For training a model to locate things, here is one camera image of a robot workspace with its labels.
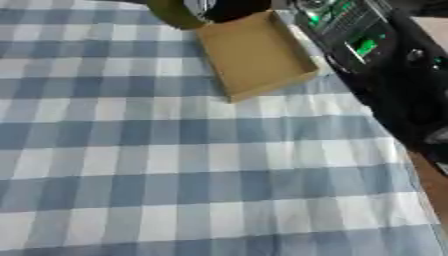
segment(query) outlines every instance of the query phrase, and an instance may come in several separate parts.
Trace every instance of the black device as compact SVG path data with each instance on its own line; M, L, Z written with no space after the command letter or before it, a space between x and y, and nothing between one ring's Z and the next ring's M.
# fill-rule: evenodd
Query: black device
M294 2L298 25L375 118L448 174L448 56L382 0Z

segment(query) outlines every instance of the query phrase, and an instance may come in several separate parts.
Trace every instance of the brown cardboard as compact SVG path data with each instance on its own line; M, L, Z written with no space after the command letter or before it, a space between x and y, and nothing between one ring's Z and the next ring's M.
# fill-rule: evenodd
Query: brown cardboard
M196 32L231 102L317 74L316 64L273 11Z

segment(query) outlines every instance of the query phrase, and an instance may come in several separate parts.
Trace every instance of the blue and white checkered tablecloth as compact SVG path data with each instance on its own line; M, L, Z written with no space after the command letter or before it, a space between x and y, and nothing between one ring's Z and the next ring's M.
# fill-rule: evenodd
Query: blue and white checkered tablecloth
M143 6L0 3L0 256L447 255L405 150L324 66L228 104Z

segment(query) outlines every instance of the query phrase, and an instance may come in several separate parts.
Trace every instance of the green sleeve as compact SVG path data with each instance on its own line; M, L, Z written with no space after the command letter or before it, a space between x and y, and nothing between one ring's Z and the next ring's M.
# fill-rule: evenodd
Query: green sleeve
M149 9L162 21L179 29L195 29L204 23L184 5L183 0L147 0Z

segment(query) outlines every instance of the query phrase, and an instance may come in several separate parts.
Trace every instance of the wooden floor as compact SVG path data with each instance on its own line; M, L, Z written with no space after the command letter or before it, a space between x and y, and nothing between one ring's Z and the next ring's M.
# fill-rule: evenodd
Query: wooden floor
M448 177L436 171L423 157L410 153L423 188L448 233Z

